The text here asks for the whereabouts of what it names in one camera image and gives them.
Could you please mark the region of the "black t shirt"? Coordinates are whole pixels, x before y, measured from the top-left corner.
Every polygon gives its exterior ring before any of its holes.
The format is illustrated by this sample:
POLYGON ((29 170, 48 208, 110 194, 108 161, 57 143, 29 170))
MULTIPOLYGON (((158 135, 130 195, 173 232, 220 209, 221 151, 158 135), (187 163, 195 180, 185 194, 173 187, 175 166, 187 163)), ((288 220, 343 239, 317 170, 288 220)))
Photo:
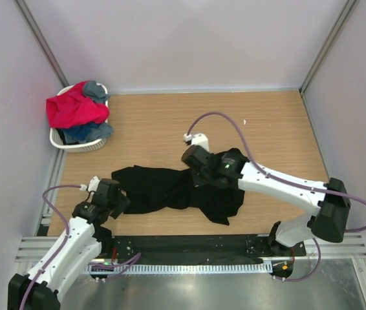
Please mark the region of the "black t shirt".
POLYGON ((196 187, 189 169, 174 170, 134 165, 111 173, 130 200, 124 214, 147 214, 169 207, 198 208, 213 223, 229 225, 244 203, 244 191, 212 185, 196 187))

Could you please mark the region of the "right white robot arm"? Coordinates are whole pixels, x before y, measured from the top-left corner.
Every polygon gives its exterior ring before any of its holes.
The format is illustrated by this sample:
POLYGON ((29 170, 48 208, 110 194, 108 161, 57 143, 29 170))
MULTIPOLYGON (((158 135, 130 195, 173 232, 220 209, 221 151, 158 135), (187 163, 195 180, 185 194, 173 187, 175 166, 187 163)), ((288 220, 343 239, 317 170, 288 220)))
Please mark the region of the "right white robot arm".
POLYGON ((343 241, 350 211, 342 181, 308 181, 279 171, 254 165, 234 150, 222 156, 209 150, 204 134, 185 134, 188 149, 181 160, 192 175, 195 186, 258 192, 291 203, 304 210, 293 220, 273 225, 267 240, 269 251, 277 256, 297 244, 319 238, 330 243, 343 241))

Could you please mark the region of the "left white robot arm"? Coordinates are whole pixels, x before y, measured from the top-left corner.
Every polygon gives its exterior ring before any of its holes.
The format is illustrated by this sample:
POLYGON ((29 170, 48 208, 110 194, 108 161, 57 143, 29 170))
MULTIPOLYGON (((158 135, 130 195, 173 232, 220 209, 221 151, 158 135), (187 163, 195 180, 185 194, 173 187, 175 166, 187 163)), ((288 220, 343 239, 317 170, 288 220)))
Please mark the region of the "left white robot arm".
POLYGON ((59 309, 75 279, 95 258, 113 250, 111 230, 104 227, 129 205, 116 180, 93 177, 78 189, 89 197, 75 206, 65 229, 47 253, 25 275, 8 284, 8 309, 59 309))

